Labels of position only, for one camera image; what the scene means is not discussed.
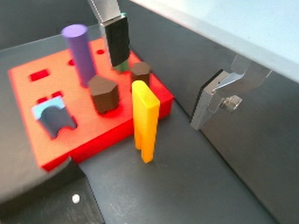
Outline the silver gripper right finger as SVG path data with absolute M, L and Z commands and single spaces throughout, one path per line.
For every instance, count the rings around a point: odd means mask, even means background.
M 230 72 L 221 71 L 200 92 L 190 126 L 200 130 L 218 109 L 233 112 L 241 103 L 238 95 L 257 88 L 270 73 L 270 69 L 237 54 Z

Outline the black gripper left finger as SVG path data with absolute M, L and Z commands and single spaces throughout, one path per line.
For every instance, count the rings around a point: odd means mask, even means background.
M 126 15 L 120 12 L 117 0 L 88 0 L 98 22 L 100 32 L 106 41 L 112 67 L 120 66 L 129 57 Z

